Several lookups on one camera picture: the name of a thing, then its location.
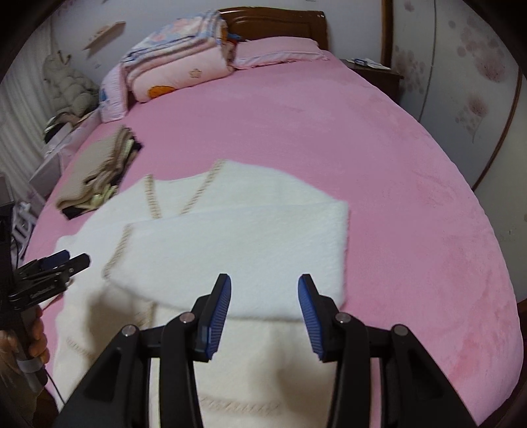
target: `person's hand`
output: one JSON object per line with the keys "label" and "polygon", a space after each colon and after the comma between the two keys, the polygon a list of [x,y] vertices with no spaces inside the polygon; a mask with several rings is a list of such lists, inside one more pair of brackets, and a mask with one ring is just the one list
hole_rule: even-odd
{"label": "person's hand", "polygon": [[[36,320],[31,326],[31,336],[33,341],[29,347],[29,354],[33,358],[40,358],[44,364],[47,364],[50,361],[50,350],[47,349],[47,337],[44,334],[44,323],[42,322],[41,317],[42,309],[37,307]],[[3,358],[3,360],[14,371],[18,372],[18,366],[13,355],[16,348],[16,338],[7,332],[0,330],[0,358]]]}

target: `puffy jacket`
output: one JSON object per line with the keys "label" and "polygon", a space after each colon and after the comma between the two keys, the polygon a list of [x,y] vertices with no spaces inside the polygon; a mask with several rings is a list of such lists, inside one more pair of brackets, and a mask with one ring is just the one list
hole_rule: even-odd
{"label": "puffy jacket", "polygon": [[62,62],[60,52],[44,60],[44,79],[56,113],[67,112],[82,117],[99,103],[99,87],[80,71]]}

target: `pink pillow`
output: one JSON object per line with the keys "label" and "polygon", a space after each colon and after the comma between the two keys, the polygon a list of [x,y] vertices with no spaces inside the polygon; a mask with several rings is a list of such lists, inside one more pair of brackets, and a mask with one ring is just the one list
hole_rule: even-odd
{"label": "pink pillow", "polygon": [[112,68],[99,89],[99,109],[104,123],[125,117],[128,113],[128,88],[121,63]]}
{"label": "pink pillow", "polygon": [[313,60],[327,60],[314,40],[303,37],[267,37],[238,43],[232,66],[246,70],[281,62]]}

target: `curtain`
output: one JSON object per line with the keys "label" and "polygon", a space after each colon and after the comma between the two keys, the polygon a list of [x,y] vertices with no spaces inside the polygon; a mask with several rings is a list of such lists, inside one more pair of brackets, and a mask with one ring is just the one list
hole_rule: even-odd
{"label": "curtain", "polygon": [[9,178],[17,200],[35,198],[28,181],[43,160],[42,132],[55,114],[42,75],[44,59],[54,50],[52,40],[48,18],[29,37],[0,83],[0,171]]}

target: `wooden headboard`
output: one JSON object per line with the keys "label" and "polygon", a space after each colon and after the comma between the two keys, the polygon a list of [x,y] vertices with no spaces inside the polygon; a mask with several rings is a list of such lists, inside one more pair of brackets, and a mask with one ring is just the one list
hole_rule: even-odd
{"label": "wooden headboard", "polygon": [[247,40],[274,36],[306,37],[318,42],[320,49],[329,49],[324,12],[244,6],[221,9],[220,13],[227,21],[229,32]]}

